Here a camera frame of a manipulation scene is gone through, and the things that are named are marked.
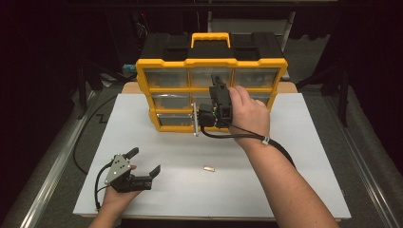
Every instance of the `white table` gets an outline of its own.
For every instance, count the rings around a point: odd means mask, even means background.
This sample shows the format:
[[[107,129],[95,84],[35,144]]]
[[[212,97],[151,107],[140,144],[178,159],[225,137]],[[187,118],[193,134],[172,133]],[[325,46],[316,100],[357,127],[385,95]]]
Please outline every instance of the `white table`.
[[[297,170],[317,191],[336,219],[351,217],[303,97],[282,93],[271,114],[271,137],[292,156]],[[133,147],[136,176],[161,165],[152,190],[128,206],[125,218],[273,219],[258,178],[244,152],[231,139],[191,133],[158,132],[148,118],[143,94],[120,94],[73,213],[95,216],[93,189],[99,170],[115,154]],[[215,172],[203,169],[205,165]],[[108,169],[100,178],[104,185]],[[102,202],[104,191],[99,193]]]

